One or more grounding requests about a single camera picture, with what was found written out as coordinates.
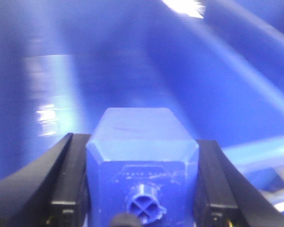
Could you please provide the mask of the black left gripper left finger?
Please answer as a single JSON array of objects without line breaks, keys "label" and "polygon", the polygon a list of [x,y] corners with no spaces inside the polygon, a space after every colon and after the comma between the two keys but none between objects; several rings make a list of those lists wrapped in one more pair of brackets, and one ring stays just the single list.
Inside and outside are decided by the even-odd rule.
[{"label": "black left gripper left finger", "polygon": [[89,134],[68,133],[0,181],[0,227],[85,227],[90,209]]}]

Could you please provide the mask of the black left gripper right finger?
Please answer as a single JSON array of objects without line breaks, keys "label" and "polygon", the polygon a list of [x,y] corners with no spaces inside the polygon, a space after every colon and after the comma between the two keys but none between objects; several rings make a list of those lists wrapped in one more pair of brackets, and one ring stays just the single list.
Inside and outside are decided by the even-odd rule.
[{"label": "black left gripper right finger", "polygon": [[284,215],[239,172],[214,140],[197,140],[198,227],[284,227]]}]

